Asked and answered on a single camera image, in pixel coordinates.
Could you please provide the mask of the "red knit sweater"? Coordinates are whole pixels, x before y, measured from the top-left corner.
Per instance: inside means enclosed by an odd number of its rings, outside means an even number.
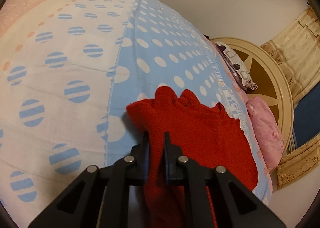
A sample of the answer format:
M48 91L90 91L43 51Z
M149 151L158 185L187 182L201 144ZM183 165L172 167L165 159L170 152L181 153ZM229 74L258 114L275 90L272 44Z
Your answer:
M221 103L209 108L187 89L177 96L164 86L156 90L153 99L132 103L126 111L135 127L149 134L144 198L150 227L183 226L184 189L169 188L160 169L166 132L172 144L201 166L225 166L250 191L256 187L258 170L240 120L230 118Z

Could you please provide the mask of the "pink folded blanket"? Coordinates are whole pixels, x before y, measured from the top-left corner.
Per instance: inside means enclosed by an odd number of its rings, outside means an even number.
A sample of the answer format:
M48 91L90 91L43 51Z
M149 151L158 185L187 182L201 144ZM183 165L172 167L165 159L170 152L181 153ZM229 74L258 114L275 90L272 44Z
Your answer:
M263 99L249 99L246 106L261 154L270 171L278 166L282 158L285 148L283 136L273 113Z

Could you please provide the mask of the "dark window pane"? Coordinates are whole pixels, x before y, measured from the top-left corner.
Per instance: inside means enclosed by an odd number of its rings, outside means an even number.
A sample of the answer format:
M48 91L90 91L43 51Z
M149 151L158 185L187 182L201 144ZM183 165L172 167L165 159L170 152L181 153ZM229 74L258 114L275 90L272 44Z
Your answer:
M319 134L319 83L299 101L294 109L289 152L303 146L317 134Z

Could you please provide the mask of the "grey patterned pillow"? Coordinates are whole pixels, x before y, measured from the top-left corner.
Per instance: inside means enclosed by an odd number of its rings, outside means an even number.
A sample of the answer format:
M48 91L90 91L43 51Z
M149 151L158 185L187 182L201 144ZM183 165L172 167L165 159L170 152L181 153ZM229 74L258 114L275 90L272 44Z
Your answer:
M206 38L214 49L212 54L213 58L209 58L210 62L215 62L216 55L219 54L220 58L223 60L223 62L225 62L229 72L240 88L242 88L244 91L257 90L258 85L252 80L243 60L234 51L234 49L220 41L212 42L206 35L202 35L202 37Z

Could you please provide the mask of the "cream wooden headboard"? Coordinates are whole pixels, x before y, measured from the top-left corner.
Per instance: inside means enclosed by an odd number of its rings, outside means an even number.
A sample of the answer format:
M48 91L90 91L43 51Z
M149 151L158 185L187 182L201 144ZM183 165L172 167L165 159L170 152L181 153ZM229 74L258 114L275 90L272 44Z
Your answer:
M287 155L293 129L293 101L289 84L279 65L270 54L249 41L232 37L212 38L211 41L227 44L242 59L258 85L258 89L249 91L247 96L250 99L260 97L267 103L285 142L283 155Z

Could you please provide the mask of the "polka dot bed sheet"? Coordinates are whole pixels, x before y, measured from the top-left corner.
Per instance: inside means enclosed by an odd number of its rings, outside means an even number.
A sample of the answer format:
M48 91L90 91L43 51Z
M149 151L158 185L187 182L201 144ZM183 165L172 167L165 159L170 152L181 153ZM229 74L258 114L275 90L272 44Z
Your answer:
M272 182L246 95L214 45L159 0L7 0L1 9L1 202L27 227L87 166L139 142L127 105L169 86L239 119L265 204Z

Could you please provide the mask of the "beige curtain right window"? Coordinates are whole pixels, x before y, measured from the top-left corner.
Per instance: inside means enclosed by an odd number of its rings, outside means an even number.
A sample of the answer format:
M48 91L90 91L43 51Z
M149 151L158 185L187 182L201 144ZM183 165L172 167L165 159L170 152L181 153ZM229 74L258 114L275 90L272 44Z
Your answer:
M319 19L307 8L277 36L261 45L284 73L294 108L319 83ZM285 188L319 166L319 134L280 161L278 188Z

